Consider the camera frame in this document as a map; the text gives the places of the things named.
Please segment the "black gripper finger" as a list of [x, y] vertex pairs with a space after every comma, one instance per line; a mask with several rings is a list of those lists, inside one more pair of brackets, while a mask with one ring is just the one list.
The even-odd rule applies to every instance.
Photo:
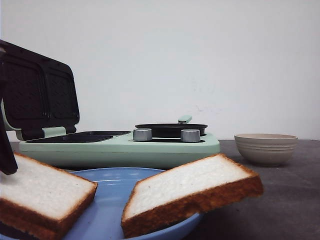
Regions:
[[14, 157], [4, 123], [2, 110], [0, 110], [0, 171], [6, 175], [17, 172], [18, 165]]

